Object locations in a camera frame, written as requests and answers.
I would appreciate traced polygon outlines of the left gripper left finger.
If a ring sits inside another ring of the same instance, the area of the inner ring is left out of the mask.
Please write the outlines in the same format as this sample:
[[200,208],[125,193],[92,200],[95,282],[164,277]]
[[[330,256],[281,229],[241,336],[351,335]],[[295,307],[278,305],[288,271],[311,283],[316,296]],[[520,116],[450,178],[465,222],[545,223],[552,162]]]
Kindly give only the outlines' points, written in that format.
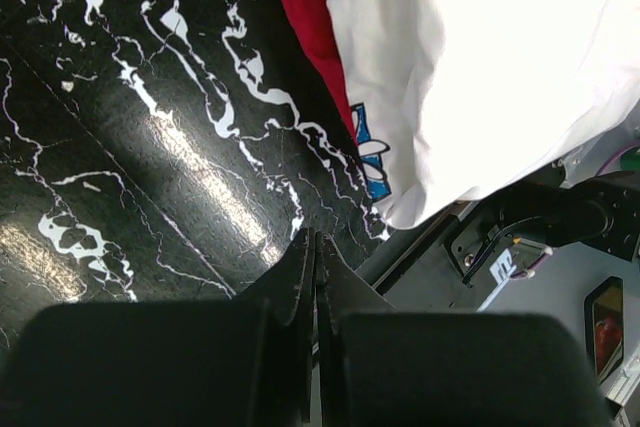
[[310,420],[315,254],[315,232],[300,230],[282,258],[235,297],[266,311],[255,422]]

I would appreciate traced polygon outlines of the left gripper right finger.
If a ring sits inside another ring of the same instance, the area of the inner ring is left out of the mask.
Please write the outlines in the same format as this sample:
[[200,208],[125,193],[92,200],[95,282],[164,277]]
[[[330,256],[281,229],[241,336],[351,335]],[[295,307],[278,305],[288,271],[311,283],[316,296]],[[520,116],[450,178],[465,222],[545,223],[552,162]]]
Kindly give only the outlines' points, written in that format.
[[392,306],[319,237],[316,300],[324,426],[397,426],[400,354]]

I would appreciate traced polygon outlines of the white daisy print t-shirt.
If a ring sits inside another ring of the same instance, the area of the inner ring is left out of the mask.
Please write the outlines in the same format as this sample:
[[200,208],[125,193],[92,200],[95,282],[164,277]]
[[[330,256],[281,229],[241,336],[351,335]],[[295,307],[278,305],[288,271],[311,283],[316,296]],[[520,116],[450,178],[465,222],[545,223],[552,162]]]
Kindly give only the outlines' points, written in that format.
[[371,198],[395,229],[622,123],[639,0],[327,0]]

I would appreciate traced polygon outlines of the red t-shirt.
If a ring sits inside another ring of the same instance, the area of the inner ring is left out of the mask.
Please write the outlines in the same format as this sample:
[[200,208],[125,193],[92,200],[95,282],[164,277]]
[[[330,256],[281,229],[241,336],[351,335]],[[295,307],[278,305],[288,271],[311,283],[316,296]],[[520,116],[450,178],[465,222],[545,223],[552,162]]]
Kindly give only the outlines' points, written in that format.
[[281,0],[300,46],[328,89],[352,141],[357,142],[342,62],[327,0]]

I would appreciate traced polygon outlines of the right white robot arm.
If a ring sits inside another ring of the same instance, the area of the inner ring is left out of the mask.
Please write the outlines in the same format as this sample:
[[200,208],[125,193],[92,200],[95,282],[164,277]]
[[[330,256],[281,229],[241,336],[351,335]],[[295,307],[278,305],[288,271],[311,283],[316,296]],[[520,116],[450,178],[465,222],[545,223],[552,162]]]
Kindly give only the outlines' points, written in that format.
[[639,255],[639,173],[589,178],[569,189],[519,182],[494,195],[497,225],[549,247],[581,242],[625,261]]

